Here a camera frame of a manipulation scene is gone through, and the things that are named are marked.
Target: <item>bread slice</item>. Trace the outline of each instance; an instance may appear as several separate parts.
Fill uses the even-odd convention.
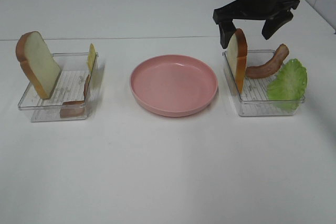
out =
[[[61,69],[49,48],[37,31],[23,34],[16,44],[16,58],[42,99],[49,99],[57,83]]]
[[[247,62],[247,42],[243,31],[238,28],[227,46],[227,61],[235,78],[239,93],[243,90]]]

